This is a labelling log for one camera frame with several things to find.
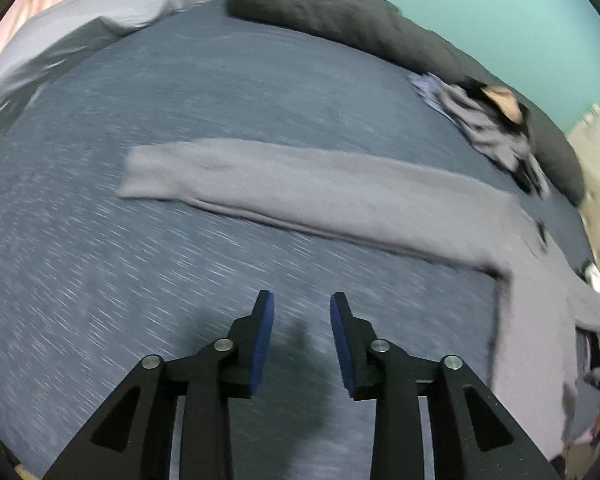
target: dark gray blanket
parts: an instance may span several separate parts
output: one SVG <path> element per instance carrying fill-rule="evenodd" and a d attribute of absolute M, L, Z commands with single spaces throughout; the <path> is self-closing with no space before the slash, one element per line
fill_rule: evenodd
<path fill-rule="evenodd" d="M 580 217 L 475 152 L 405 71 L 342 44 L 229 18 L 218 0 L 71 70 L 0 147 L 0 437 L 41 475 L 142 355 L 185 356 L 276 293 L 258 395 L 232 403 L 238 480 L 368 479 L 374 404 L 342 387 L 329 296 L 415 356 L 488 380 L 498 283 L 346 242 L 115 197 L 131 146 L 237 137 L 390 156 L 518 196 L 572 266 Z"/>
<path fill-rule="evenodd" d="M 474 78 L 506 86 L 474 58 L 406 19 L 385 0 L 227 0 L 227 10 L 239 18 L 339 41 L 414 72 L 431 72 L 448 84 Z M 540 108 L 508 88 L 530 110 L 534 154 L 542 170 L 577 205 L 584 195 L 584 181 L 572 147 Z"/>

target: gray folded shirt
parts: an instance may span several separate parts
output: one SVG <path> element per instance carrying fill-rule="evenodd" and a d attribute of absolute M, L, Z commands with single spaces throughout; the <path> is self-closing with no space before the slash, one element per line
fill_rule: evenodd
<path fill-rule="evenodd" d="M 497 275 L 490 386 L 545 456 L 562 451 L 573 415 L 575 329 L 600 332 L 600 296 L 510 194 L 388 158 L 239 139 L 137 146 L 118 193 Z"/>

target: metal screw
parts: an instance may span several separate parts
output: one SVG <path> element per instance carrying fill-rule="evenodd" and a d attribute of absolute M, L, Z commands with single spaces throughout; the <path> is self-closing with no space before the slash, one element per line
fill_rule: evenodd
<path fill-rule="evenodd" d="M 151 370 L 151 368 L 155 368 L 159 364 L 160 358 L 157 355 L 148 355 L 142 359 L 142 368 L 146 368 L 147 370 Z"/>
<path fill-rule="evenodd" d="M 219 352 L 227 352 L 228 350 L 231 350 L 231 348 L 234 347 L 234 342 L 231 341 L 230 339 L 218 339 L 218 341 L 216 341 L 214 343 L 214 348 L 216 350 L 218 350 Z"/>
<path fill-rule="evenodd" d="M 389 345 L 389 342 L 385 341 L 384 339 L 376 339 L 375 341 L 371 342 L 371 349 L 375 350 L 376 352 L 388 352 L 389 348 L 391 348 L 391 345 Z"/>
<path fill-rule="evenodd" d="M 447 368 L 451 368 L 452 370 L 458 370 L 458 368 L 461 368 L 464 364 L 462 362 L 462 359 L 459 358 L 457 355 L 446 356 L 444 363 Z"/>

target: bed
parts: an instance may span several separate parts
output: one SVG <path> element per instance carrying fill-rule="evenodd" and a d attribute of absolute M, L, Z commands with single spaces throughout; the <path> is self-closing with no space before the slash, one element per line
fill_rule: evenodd
<path fill-rule="evenodd" d="M 260 393 L 231 405 L 239 479 L 368 478 L 374 406 L 341 386 L 328 315 L 338 290 L 412 355 L 457 354 L 490 379 L 493 276 L 182 203 L 122 201 L 135 145 L 231 137 L 464 174 L 516 196 L 571 267 L 593 259 L 576 207 L 553 186 L 545 200 L 521 191 L 404 69 L 231 18 L 225 4 L 81 60 L 0 142 L 0 438 L 38 475 L 139 358 L 195 352 L 262 288 L 276 294 L 276 322 Z"/>

